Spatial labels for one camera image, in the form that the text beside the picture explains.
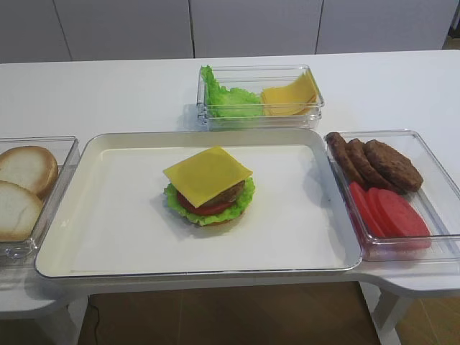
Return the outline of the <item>yellow cheese slice on burger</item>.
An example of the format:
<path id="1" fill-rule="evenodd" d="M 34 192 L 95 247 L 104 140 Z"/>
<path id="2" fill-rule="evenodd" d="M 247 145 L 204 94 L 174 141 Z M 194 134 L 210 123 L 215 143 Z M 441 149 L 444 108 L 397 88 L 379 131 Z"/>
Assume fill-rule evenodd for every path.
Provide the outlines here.
<path id="1" fill-rule="evenodd" d="M 176 163 L 163 173 L 195 208 L 252 176 L 250 169 L 219 146 Z"/>

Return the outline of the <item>green lettuce leaf on burger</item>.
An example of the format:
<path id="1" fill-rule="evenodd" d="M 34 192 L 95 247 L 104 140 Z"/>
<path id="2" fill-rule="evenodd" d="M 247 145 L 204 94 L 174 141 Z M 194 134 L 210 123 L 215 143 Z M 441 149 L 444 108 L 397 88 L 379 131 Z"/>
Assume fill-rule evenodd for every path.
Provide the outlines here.
<path id="1" fill-rule="evenodd" d="M 255 185 L 254 185 L 254 181 L 252 178 L 246 179 L 245 181 L 246 182 L 245 182 L 244 190 L 234 201 L 235 204 L 232 207 L 226 209 L 222 213 L 244 212 L 247 209 L 249 204 L 252 202 L 252 197 L 255 192 Z M 178 203 L 177 193 L 179 192 L 176 190 L 176 188 L 171 183 L 164 189 L 163 193 L 166 197 L 167 207 L 169 207 L 171 210 L 173 210 L 180 216 L 187 219 L 189 222 L 198 225 L 198 222 L 205 217 L 205 216 L 195 215 L 187 211 L 185 208 L 183 208 Z"/>

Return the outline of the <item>green lettuce leaves in bin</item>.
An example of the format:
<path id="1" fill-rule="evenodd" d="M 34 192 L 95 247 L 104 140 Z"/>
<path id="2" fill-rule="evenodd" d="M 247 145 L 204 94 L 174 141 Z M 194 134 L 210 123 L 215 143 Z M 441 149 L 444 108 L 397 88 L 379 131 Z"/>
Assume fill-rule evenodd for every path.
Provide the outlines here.
<path id="1" fill-rule="evenodd" d="M 206 84 L 205 98 L 211 116 L 215 118 L 260 117 L 262 102 L 256 93 L 243 88 L 221 86 L 211 66 L 201 68 Z"/>

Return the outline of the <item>clear bin lettuce and cheese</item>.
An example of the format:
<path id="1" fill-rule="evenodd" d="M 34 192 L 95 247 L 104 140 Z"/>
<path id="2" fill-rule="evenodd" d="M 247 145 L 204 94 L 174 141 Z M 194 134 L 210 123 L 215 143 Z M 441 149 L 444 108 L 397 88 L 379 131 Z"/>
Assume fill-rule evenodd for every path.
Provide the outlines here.
<path id="1" fill-rule="evenodd" d="M 216 80 L 221 86 L 227 88 L 243 88 L 256 93 L 261 98 L 265 88 L 287 86 L 304 72 L 312 70 L 308 65 L 250 65 L 250 66 L 211 66 Z M 304 114 L 297 116 L 265 116 L 264 104 L 262 103 L 263 115 L 260 117 L 236 117 L 215 118 L 211 116 L 205 98 L 206 84 L 201 76 L 201 68 L 198 74 L 197 113 L 198 120 L 209 130 L 225 129 L 249 129 L 249 128 L 308 128 L 317 127 L 322 118 L 323 96 L 319 90 L 317 103 L 312 105 Z"/>

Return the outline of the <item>yellow cheese slice stack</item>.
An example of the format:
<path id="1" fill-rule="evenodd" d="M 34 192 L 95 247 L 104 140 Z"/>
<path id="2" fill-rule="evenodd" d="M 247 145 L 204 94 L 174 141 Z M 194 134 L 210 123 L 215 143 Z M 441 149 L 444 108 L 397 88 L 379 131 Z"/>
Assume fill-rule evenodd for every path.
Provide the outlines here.
<path id="1" fill-rule="evenodd" d="M 287 86 L 265 88 L 261 93 L 265 116 L 297 116 L 317 103 L 318 88 L 310 71 Z"/>

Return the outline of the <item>brown patty on burger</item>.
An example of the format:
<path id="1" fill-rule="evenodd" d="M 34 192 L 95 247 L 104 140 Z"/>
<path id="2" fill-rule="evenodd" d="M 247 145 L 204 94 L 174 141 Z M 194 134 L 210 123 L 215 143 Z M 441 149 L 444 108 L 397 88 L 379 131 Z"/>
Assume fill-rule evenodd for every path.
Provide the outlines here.
<path id="1" fill-rule="evenodd" d="M 232 203 L 237 197 L 242 193 L 245 187 L 245 180 L 233 185 L 232 187 L 226 189 L 225 191 L 219 193 L 216 197 L 204 203 L 204 206 L 214 206 L 221 203 Z"/>

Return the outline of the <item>red tomato slice on burger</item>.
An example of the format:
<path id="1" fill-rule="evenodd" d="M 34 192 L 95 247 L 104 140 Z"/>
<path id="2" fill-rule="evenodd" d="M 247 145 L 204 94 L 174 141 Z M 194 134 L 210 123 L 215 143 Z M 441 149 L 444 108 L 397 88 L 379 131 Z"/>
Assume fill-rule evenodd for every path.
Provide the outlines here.
<path id="1" fill-rule="evenodd" d="M 200 206 L 195 208 L 181 193 L 177 193 L 178 203 L 187 211 L 199 216 L 213 216 L 224 212 L 226 209 L 232 207 L 235 202 L 218 202 L 212 206 Z"/>

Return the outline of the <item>bottom burger bun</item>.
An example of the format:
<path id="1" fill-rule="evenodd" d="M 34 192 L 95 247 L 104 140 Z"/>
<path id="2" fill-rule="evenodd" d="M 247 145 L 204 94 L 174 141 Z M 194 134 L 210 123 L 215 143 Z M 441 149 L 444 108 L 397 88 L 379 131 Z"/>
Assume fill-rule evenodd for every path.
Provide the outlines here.
<path id="1" fill-rule="evenodd" d="M 238 219 L 244 214 L 244 212 L 236 213 L 220 213 L 212 216 L 205 216 L 202 220 L 198 222 L 199 226 L 218 226 L 235 219 Z"/>

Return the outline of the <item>left brown meat patty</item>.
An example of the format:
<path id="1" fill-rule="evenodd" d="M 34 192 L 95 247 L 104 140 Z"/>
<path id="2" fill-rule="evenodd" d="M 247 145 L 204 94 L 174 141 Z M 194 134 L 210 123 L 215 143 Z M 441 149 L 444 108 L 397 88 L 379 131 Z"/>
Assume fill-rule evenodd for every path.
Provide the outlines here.
<path id="1" fill-rule="evenodd" d="M 343 170 L 343 173 L 348 180 L 350 182 L 356 182 L 364 188 L 366 186 L 366 182 L 349 158 L 344 138 L 338 132 L 329 132 L 326 135 L 326 142 L 331 154 Z"/>

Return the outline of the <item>brown meat patty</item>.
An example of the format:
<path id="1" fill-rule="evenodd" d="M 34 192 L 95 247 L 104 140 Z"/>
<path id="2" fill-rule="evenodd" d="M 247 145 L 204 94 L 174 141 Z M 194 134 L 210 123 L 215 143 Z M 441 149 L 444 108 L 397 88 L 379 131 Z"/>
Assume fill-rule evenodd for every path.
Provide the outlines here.
<path id="1" fill-rule="evenodd" d="M 369 187 L 391 190 L 404 195 L 405 191 L 386 180 L 376 169 L 372 167 L 364 153 L 364 144 L 359 139 L 352 139 L 346 144 L 346 152 L 355 168 L 362 175 Z"/>
<path id="2" fill-rule="evenodd" d="M 364 188 L 366 186 L 366 182 L 349 158 L 344 138 L 338 132 L 329 132 L 326 135 L 326 142 L 331 154 L 343 170 L 343 173 L 348 180 L 350 182 L 356 182 Z"/>
<path id="3" fill-rule="evenodd" d="M 417 192 L 423 184 L 423 177 L 411 160 L 393 147 L 376 139 L 363 146 L 371 166 L 385 179 L 405 192 Z"/>

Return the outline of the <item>white serving tray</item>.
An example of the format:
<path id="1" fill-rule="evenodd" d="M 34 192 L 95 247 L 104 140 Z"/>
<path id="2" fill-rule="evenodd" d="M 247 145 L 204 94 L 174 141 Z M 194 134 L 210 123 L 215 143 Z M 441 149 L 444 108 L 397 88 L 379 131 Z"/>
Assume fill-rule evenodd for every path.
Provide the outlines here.
<path id="1" fill-rule="evenodd" d="M 164 170 L 223 147 L 253 172 L 236 220 L 196 226 Z M 322 138 L 308 129 L 102 134 L 86 146 L 35 267 L 44 277 L 340 272 L 362 249 Z"/>

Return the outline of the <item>left red tomato slice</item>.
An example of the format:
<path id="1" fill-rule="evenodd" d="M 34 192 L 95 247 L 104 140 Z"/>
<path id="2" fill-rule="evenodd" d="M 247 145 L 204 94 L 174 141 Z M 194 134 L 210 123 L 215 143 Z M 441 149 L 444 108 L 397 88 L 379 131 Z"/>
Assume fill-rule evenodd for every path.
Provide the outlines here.
<path id="1" fill-rule="evenodd" d="M 357 182 L 353 181 L 349 185 L 351 196 L 356 204 L 356 207 L 371 233 L 375 237 L 384 237 L 384 232 L 382 231 L 380 225 L 374 219 L 370 208 L 366 200 L 366 192 Z"/>

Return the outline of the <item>middle brown meat patty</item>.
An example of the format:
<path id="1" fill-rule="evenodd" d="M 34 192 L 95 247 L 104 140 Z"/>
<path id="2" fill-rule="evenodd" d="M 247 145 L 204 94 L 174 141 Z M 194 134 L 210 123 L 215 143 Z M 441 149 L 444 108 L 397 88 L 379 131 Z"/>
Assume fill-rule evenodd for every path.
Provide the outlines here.
<path id="1" fill-rule="evenodd" d="M 346 144 L 346 152 L 355 168 L 362 175 L 369 187 L 391 190 L 404 195 L 405 191 L 386 180 L 376 169 L 372 167 L 364 153 L 364 144 L 359 139 L 352 139 Z"/>

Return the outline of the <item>middle red tomato slice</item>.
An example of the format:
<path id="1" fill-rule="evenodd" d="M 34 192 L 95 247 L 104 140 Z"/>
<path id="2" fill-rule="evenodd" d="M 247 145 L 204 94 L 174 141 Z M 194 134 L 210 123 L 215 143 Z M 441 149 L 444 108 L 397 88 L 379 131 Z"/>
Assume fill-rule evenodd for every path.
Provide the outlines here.
<path id="1" fill-rule="evenodd" d="M 380 233 L 381 233 L 380 237 L 390 237 L 392 236 L 392 232 L 390 231 L 390 228 L 387 226 L 380 212 L 377 209 L 377 192 L 378 191 L 379 190 L 377 188 L 370 188 L 366 192 L 367 205 L 370 209 L 370 213 L 372 217 L 374 218 L 374 220 L 376 221 L 376 223 L 378 224 L 380 228 Z"/>

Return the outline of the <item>right brown meat patty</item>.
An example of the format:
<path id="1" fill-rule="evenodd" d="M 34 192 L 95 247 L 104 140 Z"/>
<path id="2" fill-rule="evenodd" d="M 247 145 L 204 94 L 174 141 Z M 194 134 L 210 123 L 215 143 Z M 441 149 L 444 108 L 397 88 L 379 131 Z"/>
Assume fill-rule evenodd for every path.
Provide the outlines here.
<path id="1" fill-rule="evenodd" d="M 376 139 L 363 146 L 371 166 L 385 179 L 405 192 L 417 192 L 423 184 L 423 177 L 411 160 L 393 147 Z"/>

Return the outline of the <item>clear bin patties and tomato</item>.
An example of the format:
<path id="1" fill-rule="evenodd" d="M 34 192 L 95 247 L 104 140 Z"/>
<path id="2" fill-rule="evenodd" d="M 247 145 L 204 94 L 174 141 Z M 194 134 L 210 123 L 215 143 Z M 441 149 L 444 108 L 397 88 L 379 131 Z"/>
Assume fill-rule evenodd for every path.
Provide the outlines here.
<path id="1" fill-rule="evenodd" d="M 369 233 L 351 196 L 350 181 L 334 159 L 326 142 L 328 159 L 346 202 L 351 221 L 362 247 L 364 259 L 374 262 L 441 261 L 459 259 L 459 188 L 430 151 L 420 135 L 413 131 L 376 131 L 339 133 L 348 143 L 359 139 L 363 144 L 376 139 L 409 158 L 423 177 L 417 192 L 403 197 L 428 227 L 429 236 L 375 237 Z"/>

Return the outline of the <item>right red tomato slice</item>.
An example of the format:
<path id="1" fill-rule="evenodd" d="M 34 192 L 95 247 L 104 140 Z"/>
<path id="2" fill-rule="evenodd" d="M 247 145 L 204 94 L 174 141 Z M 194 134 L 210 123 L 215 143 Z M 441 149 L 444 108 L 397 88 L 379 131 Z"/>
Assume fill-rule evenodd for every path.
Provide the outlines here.
<path id="1" fill-rule="evenodd" d="M 390 234 L 394 237 L 429 236 L 424 220 L 400 195 L 391 190 L 379 189 L 377 210 Z"/>

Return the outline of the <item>clear bin with buns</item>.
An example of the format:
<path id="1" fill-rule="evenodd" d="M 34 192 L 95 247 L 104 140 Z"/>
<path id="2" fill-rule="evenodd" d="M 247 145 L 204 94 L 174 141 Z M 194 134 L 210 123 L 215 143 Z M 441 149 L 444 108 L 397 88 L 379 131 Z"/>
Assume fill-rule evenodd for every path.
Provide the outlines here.
<path id="1" fill-rule="evenodd" d="M 78 140 L 74 136 L 1 139 L 1 153 L 22 146 L 39 146 L 48 149 L 57 160 L 58 177 L 49 196 L 44 200 L 40 199 L 43 207 L 32 233 L 24 241 L 1 242 L 1 258 L 19 259 L 38 248 L 80 158 Z"/>

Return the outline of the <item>far bun half in bin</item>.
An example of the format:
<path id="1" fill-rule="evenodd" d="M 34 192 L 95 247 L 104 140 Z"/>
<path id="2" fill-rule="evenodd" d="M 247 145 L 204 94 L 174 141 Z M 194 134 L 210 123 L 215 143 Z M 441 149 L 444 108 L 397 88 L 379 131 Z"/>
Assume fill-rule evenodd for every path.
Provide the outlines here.
<path id="1" fill-rule="evenodd" d="M 58 178 L 54 155 L 39 146 L 22 146 L 1 153 L 1 181 L 14 183 L 44 200 Z"/>

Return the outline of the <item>bun half in bin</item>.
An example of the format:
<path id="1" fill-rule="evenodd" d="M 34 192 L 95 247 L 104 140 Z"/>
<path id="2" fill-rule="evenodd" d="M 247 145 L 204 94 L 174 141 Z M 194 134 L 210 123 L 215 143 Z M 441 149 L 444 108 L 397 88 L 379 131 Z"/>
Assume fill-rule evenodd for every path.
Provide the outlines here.
<path id="1" fill-rule="evenodd" d="M 1 242 L 26 240 L 42 207 L 42 201 L 29 190 L 1 181 Z"/>
<path id="2" fill-rule="evenodd" d="M 22 146 L 1 153 L 1 181 L 14 183 L 44 200 L 58 178 L 54 155 L 39 146 Z"/>

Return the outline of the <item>near bun half in bin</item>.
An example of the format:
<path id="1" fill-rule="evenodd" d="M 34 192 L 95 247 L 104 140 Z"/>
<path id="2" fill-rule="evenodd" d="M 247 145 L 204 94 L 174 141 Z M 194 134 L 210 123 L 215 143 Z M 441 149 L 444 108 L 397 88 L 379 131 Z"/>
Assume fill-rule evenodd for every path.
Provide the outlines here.
<path id="1" fill-rule="evenodd" d="M 42 207 L 42 201 L 29 190 L 1 181 L 1 242 L 26 240 Z"/>

